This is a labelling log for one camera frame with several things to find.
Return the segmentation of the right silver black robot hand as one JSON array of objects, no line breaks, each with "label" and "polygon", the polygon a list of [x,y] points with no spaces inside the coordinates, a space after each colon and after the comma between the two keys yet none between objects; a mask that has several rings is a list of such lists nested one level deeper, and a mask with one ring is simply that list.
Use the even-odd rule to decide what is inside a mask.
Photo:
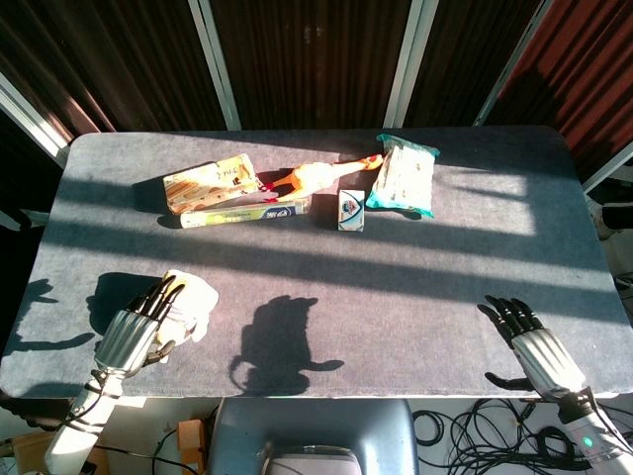
[{"label": "right silver black robot hand", "polygon": [[524,376],[505,379],[487,372],[485,377],[508,391],[538,393],[547,401],[560,401],[586,387],[586,376],[561,340],[545,328],[523,301],[487,295],[478,310],[493,323],[516,357]]}]

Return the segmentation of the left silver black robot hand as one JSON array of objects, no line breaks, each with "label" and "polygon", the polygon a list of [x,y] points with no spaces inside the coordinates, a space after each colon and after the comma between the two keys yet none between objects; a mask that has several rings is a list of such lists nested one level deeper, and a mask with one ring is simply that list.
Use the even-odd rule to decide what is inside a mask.
[{"label": "left silver black robot hand", "polygon": [[174,275],[163,279],[115,314],[95,351],[95,363],[101,372],[127,379],[144,366],[159,362],[176,347],[176,336],[169,336],[165,343],[157,339],[175,300],[185,289],[184,283],[174,285],[175,281]]}]

